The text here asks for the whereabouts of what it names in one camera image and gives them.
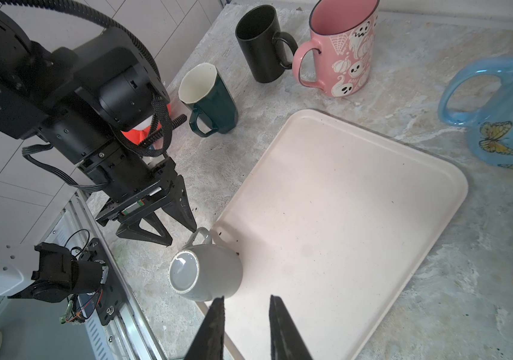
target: red wire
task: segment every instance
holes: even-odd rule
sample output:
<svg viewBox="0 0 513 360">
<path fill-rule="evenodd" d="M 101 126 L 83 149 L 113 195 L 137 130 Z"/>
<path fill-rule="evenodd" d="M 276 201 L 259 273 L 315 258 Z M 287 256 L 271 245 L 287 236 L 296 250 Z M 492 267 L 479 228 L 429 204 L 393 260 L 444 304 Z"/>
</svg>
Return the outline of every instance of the red wire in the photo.
<svg viewBox="0 0 513 360">
<path fill-rule="evenodd" d="M 101 289 L 100 290 L 100 295 L 99 295 L 99 299 L 96 301 L 96 304 L 94 305 L 94 308 L 96 308 L 97 305 L 99 305 L 99 303 L 101 302 L 101 297 L 103 296 L 103 290 Z M 84 306 L 79 310 L 78 313 L 76 313 L 76 315 L 74 315 L 74 317 L 72 319 L 69 319 L 67 320 L 66 322 L 69 323 L 71 321 L 73 321 L 74 319 L 77 318 L 78 315 L 80 315 L 80 313 L 84 310 L 84 308 L 86 308 L 88 306 L 88 304 L 91 302 L 91 299 L 88 299 L 87 303 L 84 304 Z"/>
</svg>

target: black mug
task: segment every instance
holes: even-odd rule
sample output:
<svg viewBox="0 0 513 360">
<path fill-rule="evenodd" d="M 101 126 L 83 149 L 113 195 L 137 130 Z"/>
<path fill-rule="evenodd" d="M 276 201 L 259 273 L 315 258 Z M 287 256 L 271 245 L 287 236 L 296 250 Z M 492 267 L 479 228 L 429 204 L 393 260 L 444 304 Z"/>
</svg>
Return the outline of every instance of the black mug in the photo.
<svg viewBox="0 0 513 360">
<path fill-rule="evenodd" d="M 292 68 L 283 43 L 293 55 L 299 46 L 289 33 L 281 32 L 274 7 L 261 5 L 247 12 L 238 22 L 235 33 L 248 67 L 259 83 L 270 83 Z"/>
</svg>

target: dark green mug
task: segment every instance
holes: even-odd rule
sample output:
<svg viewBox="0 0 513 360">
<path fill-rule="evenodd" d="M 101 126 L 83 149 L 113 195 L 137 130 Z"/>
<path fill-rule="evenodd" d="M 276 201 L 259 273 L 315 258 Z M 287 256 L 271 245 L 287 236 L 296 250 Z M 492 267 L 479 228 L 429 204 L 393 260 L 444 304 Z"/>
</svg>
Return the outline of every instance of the dark green mug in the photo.
<svg viewBox="0 0 513 360">
<path fill-rule="evenodd" d="M 191 130 L 203 138 L 216 132 L 228 133 L 236 126 L 239 113 L 235 101 L 215 65 L 202 63 L 186 73 L 179 88 L 179 98 L 192 111 L 188 121 Z M 198 128 L 198 119 L 210 131 L 203 133 Z"/>
</svg>

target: mug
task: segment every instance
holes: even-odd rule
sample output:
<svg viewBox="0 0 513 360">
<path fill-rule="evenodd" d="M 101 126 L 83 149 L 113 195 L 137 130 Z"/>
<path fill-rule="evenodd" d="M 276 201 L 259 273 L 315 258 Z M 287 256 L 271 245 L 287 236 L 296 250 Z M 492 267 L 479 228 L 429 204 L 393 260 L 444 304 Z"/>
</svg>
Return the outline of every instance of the mug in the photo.
<svg viewBox="0 0 513 360">
<path fill-rule="evenodd" d="M 478 75 L 494 75 L 501 80 L 489 101 L 471 112 L 447 109 L 454 90 Z M 481 59 L 460 70 L 442 94 L 439 118 L 451 126 L 468 127 L 467 144 L 481 160 L 513 169 L 513 58 Z"/>
<path fill-rule="evenodd" d="M 259 83 L 270 83 L 285 69 L 292 68 L 283 43 L 293 54 L 299 46 L 289 33 L 281 32 L 274 7 L 261 5 L 247 12 L 238 22 L 235 34 L 248 67 Z"/>
<path fill-rule="evenodd" d="M 179 88 L 179 99 L 192 111 L 188 124 L 200 137 L 228 133 L 238 122 L 235 101 L 215 65 L 202 63 L 186 73 Z M 199 130 L 198 118 L 210 128 L 207 133 Z"/>
<path fill-rule="evenodd" d="M 296 80 L 331 97 L 351 95 L 366 84 L 378 5 L 379 0 L 320 0 L 308 22 L 310 41 L 298 48 L 293 59 Z M 310 50 L 316 50 L 312 82 L 300 78 L 301 62 Z"/>
<path fill-rule="evenodd" d="M 197 234 L 205 239 L 194 245 Z M 173 290 L 193 301 L 211 301 L 234 295 L 243 279 L 243 266 L 233 250 L 212 244 L 212 237 L 199 227 L 172 258 L 168 280 Z"/>
</svg>

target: grey mug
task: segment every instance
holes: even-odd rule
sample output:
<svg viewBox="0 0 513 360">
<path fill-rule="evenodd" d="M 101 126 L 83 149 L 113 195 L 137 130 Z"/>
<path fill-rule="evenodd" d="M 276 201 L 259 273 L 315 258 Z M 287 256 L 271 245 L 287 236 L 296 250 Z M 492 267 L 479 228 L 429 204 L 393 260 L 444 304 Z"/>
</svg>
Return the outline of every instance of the grey mug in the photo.
<svg viewBox="0 0 513 360">
<path fill-rule="evenodd" d="M 202 244 L 193 245 L 197 234 Z M 209 230 L 199 227 L 172 258 L 168 280 L 180 296 L 193 301 L 231 297 L 243 278 L 243 266 L 233 250 L 213 244 Z"/>
</svg>

